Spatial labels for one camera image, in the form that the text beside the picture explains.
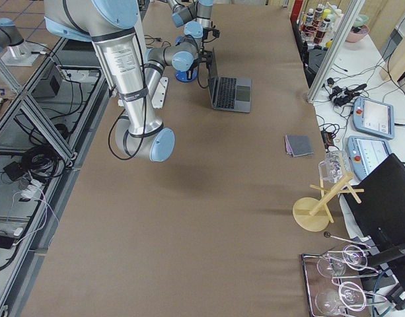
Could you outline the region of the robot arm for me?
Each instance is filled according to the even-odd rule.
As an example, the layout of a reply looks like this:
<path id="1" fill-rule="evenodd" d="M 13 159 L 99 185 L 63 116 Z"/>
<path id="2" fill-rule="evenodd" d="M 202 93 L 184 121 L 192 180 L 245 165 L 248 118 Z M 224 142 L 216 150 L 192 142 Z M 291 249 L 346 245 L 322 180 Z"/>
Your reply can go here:
<path id="1" fill-rule="evenodd" d="M 176 27 L 184 27 L 184 35 L 168 51 L 171 65 L 178 71 L 187 71 L 202 52 L 203 40 L 212 27 L 213 1 L 194 1 L 188 6 L 178 1 L 167 1 L 172 9 L 172 20 Z"/>
<path id="2" fill-rule="evenodd" d="M 196 13 L 210 6 L 198 1 L 189 13 L 175 13 L 184 22 L 177 45 L 145 50 L 137 1 L 45 1 L 48 31 L 90 42 L 109 86 L 117 90 L 126 113 L 116 124 L 116 144 L 127 157 L 163 162 L 172 154 L 174 132 L 156 115 L 152 99 L 165 67 L 192 68 L 203 38 Z"/>

